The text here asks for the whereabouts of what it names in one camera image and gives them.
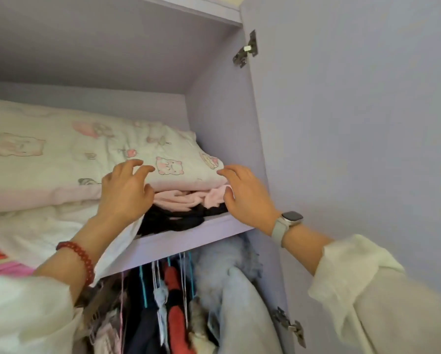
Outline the patterned pink hanging garment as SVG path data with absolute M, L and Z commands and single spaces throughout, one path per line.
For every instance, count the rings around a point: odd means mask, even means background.
M 72 354 L 122 354 L 127 304 L 124 273 L 108 276 L 84 289 L 76 302 L 82 318 Z

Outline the person's right forearm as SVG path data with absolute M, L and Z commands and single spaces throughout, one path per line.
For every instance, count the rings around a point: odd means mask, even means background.
M 441 354 L 441 294 L 361 235 L 323 247 L 309 296 L 364 354 Z

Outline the person's left forearm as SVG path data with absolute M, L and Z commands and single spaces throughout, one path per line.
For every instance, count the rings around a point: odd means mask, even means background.
M 0 354 L 72 354 L 82 318 L 75 302 L 128 226 L 94 216 L 30 276 L 0 276 Z

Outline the small white hanging garment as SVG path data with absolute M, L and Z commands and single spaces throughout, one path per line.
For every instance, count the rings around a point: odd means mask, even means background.
M 163 280 L 154 280 L 153 290 L 155 302 L 158 306 L 158 326 L 160 335 L 160 345 L 164 348 L 167 354 L 170 354 L 169 339 L 168 339 L 168 319 L 166 303 L 168 299 L 169 290 Z

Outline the pink folded cloth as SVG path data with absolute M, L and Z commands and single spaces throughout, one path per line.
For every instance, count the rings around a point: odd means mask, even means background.
M 158 192 L 154 196 L 153 204 L 170 212 L 188 212 L 201 205 L 206 209 L 217 208 L 224 201 L 226 189 L 231 189 L 229 184 L 218 188 L 203 191 L 171 190 Z

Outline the cream bear print quilt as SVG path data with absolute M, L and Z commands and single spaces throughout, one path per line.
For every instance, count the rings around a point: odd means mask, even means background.
M 223 163 L 191 131 L 161 122 L 0 100 L 0 212 L 100 198 L 102 178 L 126 160 L 155 171 L 155 192 L 209 191 Z

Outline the person's right hand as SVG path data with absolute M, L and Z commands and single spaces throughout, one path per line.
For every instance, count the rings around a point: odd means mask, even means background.
M 281 213 L 261 180 L 254 173 L 251 179 L 240 179 L 234 172 L 226 170 L 226 167 L 217 173 L 227 179 L 235 195 L 236 209 L 228 209 L 229 213 L 243 224 L 271 236 L 275 221 Z

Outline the white folded bedding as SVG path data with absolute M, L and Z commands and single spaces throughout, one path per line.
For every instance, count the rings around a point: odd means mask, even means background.
M 99 201 L 73 202 L 14 212 L 0 212 L 0 251 L 10 262 L 0 265 L 0 276 L 22 278 L 69 241 L 96 215 Z

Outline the red hanging garment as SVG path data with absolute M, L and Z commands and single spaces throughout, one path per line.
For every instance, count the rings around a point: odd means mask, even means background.
M 163 265 L 163 275 L 168 288 L 166 308 L 170 353 L 196 354 L 188 339 L 182 285 L 178 270 L 166 262 Z

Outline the pale blue fluffy coat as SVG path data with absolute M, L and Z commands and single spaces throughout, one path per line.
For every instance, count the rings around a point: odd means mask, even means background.
M 218 323 L 213 354 L 283 354 L 269 310 L 254 282 L 262 264 L 247 235 L 240 234 L 192 251 L 196 299 Z

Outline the lilac wardrobe door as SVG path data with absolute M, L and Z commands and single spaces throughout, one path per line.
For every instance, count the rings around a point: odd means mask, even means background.
M 441 294 L 441 0 L 244 0 L 282 211 L 363 235 Z

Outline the person's left hand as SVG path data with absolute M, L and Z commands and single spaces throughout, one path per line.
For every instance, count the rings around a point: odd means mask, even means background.
M 124 228 L 140 219 L 150 207 L 143 207 L 146 178 L 155 168 L 142 165 L 133 174 L 117 174 L 117 165 L 102 179 L 101 197 L 96 219 Z

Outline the dark navy hanging garment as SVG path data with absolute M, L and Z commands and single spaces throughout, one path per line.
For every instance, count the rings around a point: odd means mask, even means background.
M 128 305 L 124 313 L 123 354 L 167 354 L 160 344 L 151 264 L 131 269 L 126 287 Z

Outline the black folded garment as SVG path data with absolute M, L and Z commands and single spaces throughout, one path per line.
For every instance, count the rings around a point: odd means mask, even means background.
M 188 211 L 170 211 L 153 205 L 144 215 L 137 235 L 144 237 L 167 231 L 181 232 L 200 226 L 206 217 L 227 213 L 224 203 L 211 208 L 198 204 Z

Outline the lilac wardrobe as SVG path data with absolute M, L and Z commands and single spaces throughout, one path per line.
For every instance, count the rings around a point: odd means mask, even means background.
M 191 131 L 268 185 L 249 34 L 219 0 L 0 0 L 0 100 Z

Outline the metal door hinge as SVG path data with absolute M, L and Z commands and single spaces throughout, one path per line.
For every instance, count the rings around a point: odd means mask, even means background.
M 301 323 L 299 321 L 290 321 L 288 315 L 286 312 L 281 309 L 280 307 L 277 307 L 272 312 L 272 317 L 288 332 L 292 333 L 299 345 L 303 348 L 307 348 L 306 341 L 305 341 L 305 335 L 304 335 L 304 328 L 302 327 Z
M 247 45 L 240 48 L 240 50 L 233 57 L 233 64 L 243 68 L 246 66 L 248 57 L 256 57 L 258 55 L 258 43 L 256 30 L 252 30 L 249 34 L 249 40 Z

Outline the grey smartwatch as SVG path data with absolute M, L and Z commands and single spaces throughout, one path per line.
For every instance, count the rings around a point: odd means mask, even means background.
M 283 248 L 283 238 L 291 227 L 300 225 L 304 217 L 296 211 L 283 212 L 275 221 L 271 238 L 278 247 Z

